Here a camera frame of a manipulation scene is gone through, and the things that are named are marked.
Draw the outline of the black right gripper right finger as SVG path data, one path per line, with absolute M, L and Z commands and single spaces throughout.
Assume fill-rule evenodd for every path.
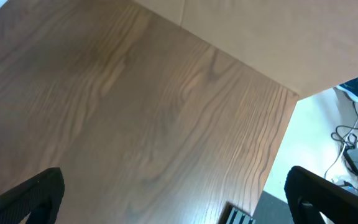
M 358 224 L 358 196 L 300 166 L 290 169 L 284 189 L 296 224 L 324 223 L 323 215 Z

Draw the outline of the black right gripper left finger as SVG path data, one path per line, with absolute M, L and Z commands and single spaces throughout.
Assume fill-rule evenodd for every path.
M 59 167 L 51 167 L 0 195 L 0 223 L 54 224 L 65 191 Z

